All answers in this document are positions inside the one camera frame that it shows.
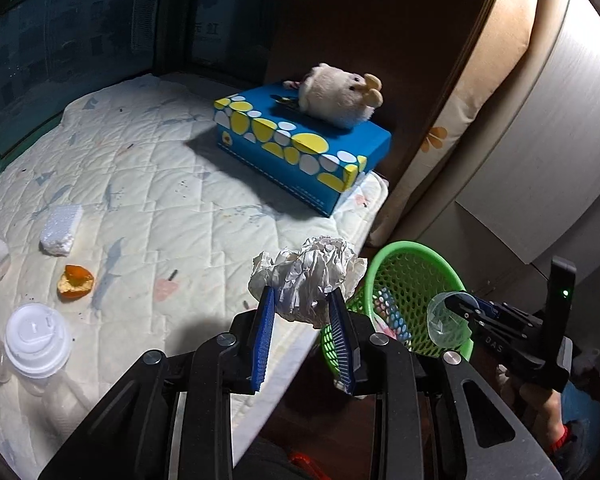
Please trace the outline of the person's right hand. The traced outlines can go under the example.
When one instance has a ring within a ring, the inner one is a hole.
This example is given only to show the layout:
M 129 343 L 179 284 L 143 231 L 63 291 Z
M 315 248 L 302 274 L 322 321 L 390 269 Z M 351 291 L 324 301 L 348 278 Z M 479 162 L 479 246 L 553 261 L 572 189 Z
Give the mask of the person's right hand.
M 522 384 L 504 365 L 495 372 L 500 395 L 530 431 L 542 443 L 553 445 L 565 434 L 562 422 L 562 398 L 555 390 Z

